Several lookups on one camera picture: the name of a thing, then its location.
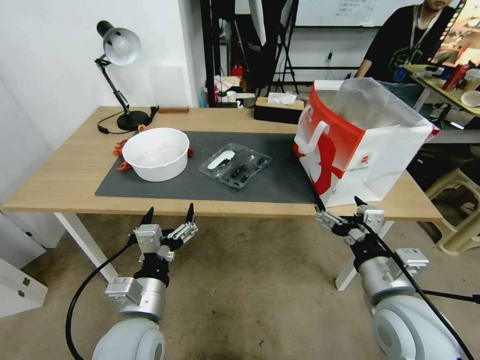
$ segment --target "plastic stool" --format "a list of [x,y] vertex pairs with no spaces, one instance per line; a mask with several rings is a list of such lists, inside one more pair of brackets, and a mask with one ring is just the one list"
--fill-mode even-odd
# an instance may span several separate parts
[[438,179],[425,193],[430,200],[436,198],[445,189],[462,185],[470,191],[477,201],[473,210],[457,226],[443,219],[433,223],[441,232],[436,246],[449,255],[459,255],[464,251],[480,247],[480,160],[466,162],[452,172]]

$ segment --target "lamp arm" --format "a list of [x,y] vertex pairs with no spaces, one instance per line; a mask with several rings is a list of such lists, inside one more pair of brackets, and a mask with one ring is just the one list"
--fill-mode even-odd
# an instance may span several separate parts
[[129,110],[129,107],[130,107],[130,104],[129,102],[127,101],[127,99],[125,98],[125,96],[119,91],[117,90],[117,88],[115,87],[114,83],[112,82],[112,80],[110,80],[110,77],[108,76],[107,74],[107,71],[105,70],[105,68],[111,64],[110,61],[107,61],[107,60],[104,60],[105,58],[105,54],[103,54],[102,56],[100,56],[98,59],[95,60],[95,63],[97,64],[97,66],[100,68],[101,70],[101,73],[103,74],[103,76],[105,77],[107,83],[110,85],[111,89],[113,90],[113,94],[115,95],[116,99],[118,100],[118,102],[120,103],[121,107],[123,108],[123,111],[125,112],[126,115],[130,115],[130,110]]

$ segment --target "lamp shade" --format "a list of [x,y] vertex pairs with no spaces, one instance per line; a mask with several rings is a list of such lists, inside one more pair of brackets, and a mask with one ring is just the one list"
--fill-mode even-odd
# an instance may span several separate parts
[[103,38],[103,51],[112,64],[128,65],[135,61],[140,52],[140,39],[130,30],[113,27],[108,21],[100,21],[96,30]]

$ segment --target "tissue box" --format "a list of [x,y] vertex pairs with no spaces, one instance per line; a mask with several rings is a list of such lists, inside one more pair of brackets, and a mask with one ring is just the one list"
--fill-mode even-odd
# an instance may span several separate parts
[[298,124],[300,114],[305,105],[301,100],[295,100],[291,105],[269,104],[266,97],[258,97],[253,110],[256,120],[276,123]]

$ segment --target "red and white paper bag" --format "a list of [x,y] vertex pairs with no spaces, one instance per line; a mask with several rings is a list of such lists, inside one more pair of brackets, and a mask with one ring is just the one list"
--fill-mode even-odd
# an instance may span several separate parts
[[315,83],[294,151],[325,206],[380,201],[436,127],[372,78],[343,82],[331,110]]

